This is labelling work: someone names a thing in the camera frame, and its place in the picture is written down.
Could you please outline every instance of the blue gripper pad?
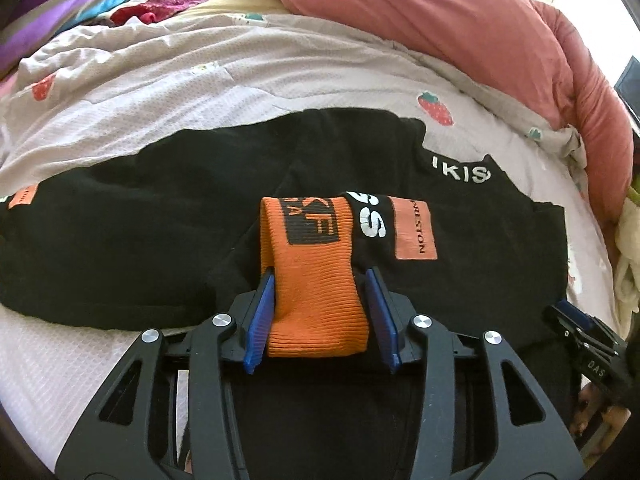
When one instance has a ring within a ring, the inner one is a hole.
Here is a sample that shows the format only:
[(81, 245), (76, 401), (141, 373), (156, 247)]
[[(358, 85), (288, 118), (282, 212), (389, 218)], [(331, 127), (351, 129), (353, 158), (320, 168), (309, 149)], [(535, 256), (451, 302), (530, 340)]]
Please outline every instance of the blue gripper pad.
[(398, 332), (373, 269), (369, 269), (365, 274), (365, 294), (382, 361), (391, 373), (396, 373), (400, 367)]
[(246, 334), (246, 353), (244, 354), (244, 371), (253, 374), (255, 367), (262, 361), (264, 348), (273, 322), (276, 303), (276, 279), (269, 276), (262, 290), (258, 307), (255, 310), (249, 330)]
[(556, 303), (556, 309), (567, 316), (577, 326), (579, 326), (584, 332), (588, 332), (595, 326), (593, 319), (579, 310), (576, 306), (573, 306), (567, 300), (561, 300)]

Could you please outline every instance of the pink blanket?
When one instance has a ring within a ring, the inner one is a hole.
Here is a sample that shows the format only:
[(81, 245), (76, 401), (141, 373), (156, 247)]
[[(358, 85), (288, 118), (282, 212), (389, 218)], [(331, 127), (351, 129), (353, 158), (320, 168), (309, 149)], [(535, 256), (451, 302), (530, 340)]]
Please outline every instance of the pink blanket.
[(444, 60), (516, 98), (553, 129), (582, 134), (590, 202), (611, 240), (631, 178), (622, 104), (569, 21), (529, 0), (282, 0), (292, 12), (340, 22)]

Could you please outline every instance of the wrinkled fabric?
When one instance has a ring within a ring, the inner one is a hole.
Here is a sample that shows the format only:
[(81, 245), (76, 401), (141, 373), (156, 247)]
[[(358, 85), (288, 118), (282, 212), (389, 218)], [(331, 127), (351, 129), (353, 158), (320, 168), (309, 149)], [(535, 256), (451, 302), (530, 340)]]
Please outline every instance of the wrinkled fabric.
[(127, 0), (19, 0), (0, 28), (0, 78), (60, 32)]
[(553, 130), (575, 126), (584, 137), (590, 203), (615, 260), (613, 233), (631, 176), (630, 126), (560, 12), (529, 0), (282, 2), (294, 13), (350, 25), (445, 61), (526, 105)]
[(629, 118), (573, 23), (544, 2), (532, 0), (531, 5), (555, 35), (572, 72), (574, 106), (564, 110), (563, 117), (584, 139), (591, 208), (611, 253), (615, 225), (631, 183), (634, 147)]
[[(427, 113), (418, 101), (425, 91), (446, 105), (453, 126)], [(563, 206), (567, 297), (618, 329), (598, 227), (564, 165), (390, 42), (325, 20), (219, 14), (61, 34), (20, 64), (12, 93), (0, 99), (0, 200), (62, 171), (137, 153), (182, 128), (328, 107), (420, 119), (428, 150), (464, 161), (489, 153), (532, 200)], [(46, 323), (0, 306), (0, 402), (50, 468), (135, 336)], [(183, 423), (186, 390), (178, 386)]]
[(640, 302), (640, 206), (625, 199), (616, 231), (620, 259), (614, 272), (613, 290), (620, 322), (620, 335), (626, 337)]

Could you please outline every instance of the metal screw cap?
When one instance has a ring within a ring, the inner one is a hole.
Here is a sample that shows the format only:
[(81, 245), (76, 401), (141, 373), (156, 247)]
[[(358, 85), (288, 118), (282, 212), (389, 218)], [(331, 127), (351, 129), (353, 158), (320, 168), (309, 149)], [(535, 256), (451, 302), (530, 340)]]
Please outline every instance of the metal screw cap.
[(227, 326), (231, 323), (231, 316), (229, 314), (216, 314), (213, 317), (213, 324), (215, 326)]
[(484, 333), (484, 340), (491, 345), (498, 345), (502, 342), (502, 336), (495, 330), (489, 330), (489, 332)]
[(158, 330), (156, 330), (155, 328), (150, 328), (149, 330), (145, 330), (142, 333), (142, 341), (144, 341), (145, 343), (152, 343), (153, 341), (157, 340), (160, 337), (160, 334), (158, 333)]
[(414, 325), (418, 328), (429, 328), (431, 326), (431, 318), (423, 314), (414, 317)]

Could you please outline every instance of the white cloth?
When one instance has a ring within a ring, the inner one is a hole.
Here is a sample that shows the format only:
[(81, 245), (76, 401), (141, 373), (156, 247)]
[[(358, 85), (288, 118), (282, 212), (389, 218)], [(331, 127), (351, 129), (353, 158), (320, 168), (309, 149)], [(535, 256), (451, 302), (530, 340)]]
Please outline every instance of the white cloth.
[[(34, 100), (31, 85), (52, 73), (48, 97)], [(0, 101), (0, 196), (69, 168), (135, 153), (182, 128), (327, 107), (419, 118), (427, 127), (425, 147), (460, 161), (489, 153), (521, 192), (564, 206), (569, 298), (618, 328), (606, 249), (567, 168), (415, 54), (364, 32), (284, 15), (77, 27), (24, 60), (14, 88)], [(424, 91), (449, 109), (453, 126), (422, 109), (417, 98)], [(133, 338), (0, 308), (0, 401), (50, 468)]]
[(616, 309), (620, 322), (620, 335), (626, 337), (631, 330), (631, 318), (638, 312), (640, 302), (640, 207), (626, 198), (616, 231), (616, 245), (620, 259), (614, 274)]

